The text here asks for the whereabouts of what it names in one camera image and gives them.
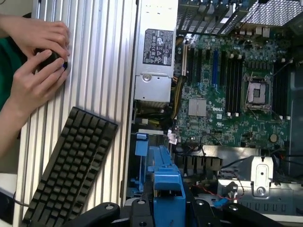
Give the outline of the person's right hand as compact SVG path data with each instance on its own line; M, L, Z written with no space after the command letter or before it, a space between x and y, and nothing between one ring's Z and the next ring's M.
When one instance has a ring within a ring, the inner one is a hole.
M11 93L4 109L19 117L28 117L35 109L50 100L67 79L64 59L58 58L36 71L52 51L45 50L27 60L14 74Z

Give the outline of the person's left hand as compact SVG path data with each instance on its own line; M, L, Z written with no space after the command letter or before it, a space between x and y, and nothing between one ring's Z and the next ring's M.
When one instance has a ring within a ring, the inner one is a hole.
M1 38L10 36L22 53L31 58L36 49L52 50L63 59L70 55L69 29L61 22L47 22L21 16L0 16Z

